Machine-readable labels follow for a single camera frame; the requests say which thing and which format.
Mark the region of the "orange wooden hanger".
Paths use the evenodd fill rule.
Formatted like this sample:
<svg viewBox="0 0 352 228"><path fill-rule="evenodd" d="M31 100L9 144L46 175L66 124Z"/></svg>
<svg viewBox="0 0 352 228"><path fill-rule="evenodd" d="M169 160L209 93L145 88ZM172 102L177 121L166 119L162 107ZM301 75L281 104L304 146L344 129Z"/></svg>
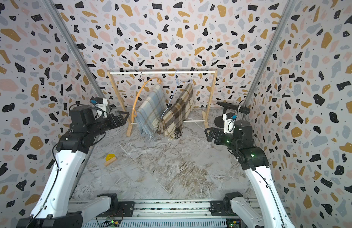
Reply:
<svg viewBox="0 0 352 228"><path fill-rule="evenodd" d="M140 97L141 95L141 92L142 90L144 89L144 87L152 80L156 80L158 84L161 84L163 81L161 78L159 77L152 77L150 78L149 80L145 81L143 83L143 85L141 86L140 90L138 91L137 93L137 96L135 98L135 101L134 101L134 104L133 104L133 107L132 107L132 112L131 112L131 125L134 125L136 124L135 123L135 117L137 116L137 112L136 112L136 105L137 105L137 102L138 102L138 98Z"/></svg>

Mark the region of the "blue plaid scarf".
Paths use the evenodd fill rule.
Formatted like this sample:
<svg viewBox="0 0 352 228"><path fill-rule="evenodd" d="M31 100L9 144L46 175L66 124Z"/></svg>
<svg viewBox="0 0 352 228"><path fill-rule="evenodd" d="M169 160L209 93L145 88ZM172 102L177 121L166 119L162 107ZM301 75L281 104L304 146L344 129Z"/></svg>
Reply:
<svg viewBox="0 0 352 228"><path fill-rule="evenodd" d="M159 133L162 114L166 110L166 101L163 88L155 85L145 101L137 110L135 120L142 135L148 135L155 140Z"/></svg>

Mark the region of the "brown plaid scarf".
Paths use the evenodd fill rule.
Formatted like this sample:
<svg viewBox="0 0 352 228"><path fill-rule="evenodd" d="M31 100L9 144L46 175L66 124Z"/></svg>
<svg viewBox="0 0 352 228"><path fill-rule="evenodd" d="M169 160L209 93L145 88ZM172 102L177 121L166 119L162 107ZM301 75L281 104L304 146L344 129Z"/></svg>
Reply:
<svg viewBox="0 0 352 228"><path fill-rule="evenodd" d="M160 132L178 139L182 136L182 124L194 108L195 99L192 84L187 84L176 102L161 117Z"/></svg>

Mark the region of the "light blue wire hanger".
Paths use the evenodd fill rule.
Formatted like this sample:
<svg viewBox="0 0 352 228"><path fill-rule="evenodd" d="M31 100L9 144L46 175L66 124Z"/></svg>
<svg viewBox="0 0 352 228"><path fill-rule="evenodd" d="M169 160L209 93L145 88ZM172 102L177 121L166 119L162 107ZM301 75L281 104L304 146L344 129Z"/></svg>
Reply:
<svg viewBox="0 0 352 228"><path fill-rule="evenodd" d="M178 87L178 86L181 85L182 83L188 83L188 82L190 81L190 80L179 80L179 78L178 78L178 76L177 76L177 74L178 74L179 72L181 72L181 71L177 70L177 71L175 72L176 87ZM169 99L168 104L167 104L167 106L166 106L166 110L165 110L165 111L163 112L163 114L161 115L161 119L163 119L163 117L164 117L166 111L169 109L170 104L171 104L171 101L172 101L172 99L173 99L173 97L174 97L175 91L176 91L176 89L171 93L170 99Z"/></svg>

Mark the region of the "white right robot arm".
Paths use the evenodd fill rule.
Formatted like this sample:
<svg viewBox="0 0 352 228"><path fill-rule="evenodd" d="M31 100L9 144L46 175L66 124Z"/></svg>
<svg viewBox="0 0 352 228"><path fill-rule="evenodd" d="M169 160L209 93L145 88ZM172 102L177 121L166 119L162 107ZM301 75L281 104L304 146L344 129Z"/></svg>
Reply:
<svg viewBox="0 0 352 228"><path fill-rule="evenodd" d="M212 216L238 216L248 228L292 228L274 186L268 159L262 148L254 145L252 126L235 117L224 120L224 128L205 129L206 138L224 145L242 166L255 190L262 215L259 215L239 192L227 193L223 201L211 201Z"/></svg>

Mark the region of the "black microphone on stand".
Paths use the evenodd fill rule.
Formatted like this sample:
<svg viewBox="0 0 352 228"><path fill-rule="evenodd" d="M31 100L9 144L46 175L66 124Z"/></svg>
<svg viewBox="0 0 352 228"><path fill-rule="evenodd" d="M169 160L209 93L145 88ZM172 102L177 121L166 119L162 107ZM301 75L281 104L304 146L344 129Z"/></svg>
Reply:
<svg viewBox="0 0 352 228"><path fill-rule="evenodd" d="M223 107L223 111L221 116L215 118L215 125L217 127L222 128L225 127L226 120L235 120L237 118L238 113L248 115L251 110L250 108L241 105L243 101L241 101L239 105L220 101L217 102L217 105Z"/></svg>

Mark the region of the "yellow block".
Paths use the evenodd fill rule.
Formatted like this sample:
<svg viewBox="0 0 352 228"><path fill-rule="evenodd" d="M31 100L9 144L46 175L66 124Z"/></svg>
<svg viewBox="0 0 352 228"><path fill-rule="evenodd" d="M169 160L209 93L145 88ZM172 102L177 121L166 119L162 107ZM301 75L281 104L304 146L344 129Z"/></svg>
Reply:
<svg viewBox="0 0 352 228"><path fill-rule="evenodd" d="M114 154L108 154L107 156L106 156L106 161L108 162L108 161L110 161L110 160L116 160L117 158L116 158L116 156L114 155Z"/></svg>

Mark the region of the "wooden block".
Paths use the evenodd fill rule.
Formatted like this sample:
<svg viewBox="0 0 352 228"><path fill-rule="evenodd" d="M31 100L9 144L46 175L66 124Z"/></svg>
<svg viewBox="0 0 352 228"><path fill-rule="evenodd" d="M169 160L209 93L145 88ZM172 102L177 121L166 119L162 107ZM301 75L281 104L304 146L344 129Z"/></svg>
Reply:
<svg viewBox="0 0 352 228"><path fill-rule="evenodd" d="M114 156L114 157L111 157L111 158L106 158L106 162L104 163L104 166L105 167L108 167L109 165L111 165L113 162L115 162L117 160L117 158Z"/></svg>

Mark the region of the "green circuit board right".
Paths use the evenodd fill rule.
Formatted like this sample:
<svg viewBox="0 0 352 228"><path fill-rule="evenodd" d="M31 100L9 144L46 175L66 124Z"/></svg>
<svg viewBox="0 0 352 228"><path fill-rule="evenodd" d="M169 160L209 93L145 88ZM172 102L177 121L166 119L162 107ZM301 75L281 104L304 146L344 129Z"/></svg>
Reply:
<svg viewBox="0 0 352 228"><path fill-rule="evenodd" d="M241 228L242 227L242 220L240 218L228 218L226 220L226 227L227 228Z"/></svg>

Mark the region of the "green circuit board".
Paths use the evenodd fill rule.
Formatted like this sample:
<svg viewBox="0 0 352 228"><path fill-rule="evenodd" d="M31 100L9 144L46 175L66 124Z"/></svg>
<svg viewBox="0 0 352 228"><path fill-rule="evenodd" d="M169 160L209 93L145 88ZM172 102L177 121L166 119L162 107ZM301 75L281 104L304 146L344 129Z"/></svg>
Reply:
<svg viewBox="0 0 352 228"><path fill-rule="evenodd" d="M110 216L107 216L105 222L106 222L105 228L119 228L121 223L120 220L114 220Z"/></svg>
<svg viewBox="0 0 352 228"><path fill-rule="evenodd" d="M227 228L241 228L242 227L242 220L240 218L228 218L226 220L226 227Z"/></svg>

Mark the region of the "green circuit board left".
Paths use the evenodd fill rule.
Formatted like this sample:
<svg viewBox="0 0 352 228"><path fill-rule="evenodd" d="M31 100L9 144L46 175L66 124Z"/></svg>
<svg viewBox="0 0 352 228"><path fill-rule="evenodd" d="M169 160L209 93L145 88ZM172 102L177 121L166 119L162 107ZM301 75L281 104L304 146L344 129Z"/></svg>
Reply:
<svg viewBox="0 0 352 228"><path fill-rule="evenodd" d="M107 216L105 222L106 222L105 228L119 228L121 223L120 220L114 220L110 216Z"/></svg>

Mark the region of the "aluminium corner profile left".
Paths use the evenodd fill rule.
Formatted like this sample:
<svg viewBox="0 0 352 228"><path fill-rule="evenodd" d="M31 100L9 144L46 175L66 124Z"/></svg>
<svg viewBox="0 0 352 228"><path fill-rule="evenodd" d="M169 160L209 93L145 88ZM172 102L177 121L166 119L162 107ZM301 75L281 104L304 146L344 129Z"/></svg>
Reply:
<svg viewBox="0 0 352 228"><path fill-rule="evenodd" d="M57 11L57 8L54 4L53 1L41 1L45 7L45 9L48 11L49 15L51 18L54 20L57 28L61 32L64 40L66 41L68 47L70 48L71 52L73 53L76 61L79 64L79 67L81 70L84 72L84 74L88 77L90 84L92 85L97 97L105 98L105 95L103 94L102 90L100 89L96 79L94 78L90 68L88 67L85 59L83 58L81 52L79 51L76 42L73 40L69 30L67 29L61 15Z"/></svg>

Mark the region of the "aluminium corner profile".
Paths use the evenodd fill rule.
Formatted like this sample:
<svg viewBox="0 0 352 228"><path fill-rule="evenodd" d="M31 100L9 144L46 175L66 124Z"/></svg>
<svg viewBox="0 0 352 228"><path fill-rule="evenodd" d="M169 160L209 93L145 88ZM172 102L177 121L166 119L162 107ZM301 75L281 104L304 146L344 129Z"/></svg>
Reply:
<svg viewBox="0 0 352 228"><path fill-rule="evenodd" d="M71 52L73 53L76 61L79 64L79 67L81 70L84 72L84 74L88 77L90 84L92 85L97 97L105 98L105 95L103 94L102 90L100 89L96 79L94 78L90 68L88 67L85 59L83 58L81 52L79 51L76 42L73 40L69 30L67 29L61 15L57 11L57 8L54 4L53 1L41 1L45 7L45 9L48 11L49 15L51 18L54 20L57 28L61 32L64 40L66 41L68 47L70 48Z"/></svg>
<svg viewBox="0 0 352 228"><path fill-rule="evenodd" d="M251 87L250 87L250 90L249 92L247 93L247 96L245 98L245 104L247 106L249 106L251 103L252 103L252 97L253 97L253 93L255 91L255 89L257 88L258 86L258 82L260 81L262 75L263 75L263 72L265 71L266 69L266 66L269 62L269 59L270 57L272 56L275 48L276 48L276 45L280 39L280 36L284 30L284 27L288 21L288 18L291 14L291 12L293 11L293 8L296 4L297 0L288 0L287 1L287 4L282 12L282 15L281 15L281 19L276 27L276 30L272 36L272 39L270 41L270 44L265 52L265 55L261 61L261 64L258 68L258 71L256 73L256 76L253 80L253 82L251 83Z"/></svg>

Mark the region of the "aluminium corner profile right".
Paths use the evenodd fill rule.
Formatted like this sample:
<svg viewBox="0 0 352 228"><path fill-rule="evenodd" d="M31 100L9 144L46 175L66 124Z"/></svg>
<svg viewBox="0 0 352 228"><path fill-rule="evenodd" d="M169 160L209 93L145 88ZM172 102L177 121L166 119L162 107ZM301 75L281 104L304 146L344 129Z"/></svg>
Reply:
<svg viewBox="0 0 352 228"><path fill-rule="evenodd" d="M258 82L260 81L262 75L263 75L263 72L265 71L266 69L266 66L269 62L269 59L270 57L272 56L275 48L276 48L276 45L280 39L280 36L284 30L284 27L288 21L288 18L291 14L291 12L293 11L293 8L296 4L297 0L288 0L287 1L287 4L282 12L282 15L281 15L281 19L276 27L276 30L272 36L272 39L270 41L270 44L265 52L265 55L261 61L261 64L258 68L258 71L256 73L256 76L253 80L253 82L251 83L251 87L250 87L250 90L249 92L247 93L247 96L245 98L245 104L247 106L249 106L251 103L252 103L252 97L253 97L253 93L255 91L255 89L257 88L258 86Z"/></svg>

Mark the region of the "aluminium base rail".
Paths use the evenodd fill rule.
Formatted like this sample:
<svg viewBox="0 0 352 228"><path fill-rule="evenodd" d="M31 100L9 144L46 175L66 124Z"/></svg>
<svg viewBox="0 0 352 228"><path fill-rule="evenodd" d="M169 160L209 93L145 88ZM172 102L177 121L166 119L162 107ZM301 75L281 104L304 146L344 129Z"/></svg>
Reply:
<svg viewBox="0 0 352 228"><path fill-rule="evenodd" d="M118 201L115 194L95 198L80 205L74 213L68 212L68 200L49 199L43 206L39 219L45 219L45 227L82 227L97 216L125 217L145 220L147 226L160 224L166 226L186 226L191 221L200 224L211 217L241 219L248 228L293 228L280 198L265 194L258 199L260 211L255 211L239 193L225 195L223 200L136 200Z"/></svg>

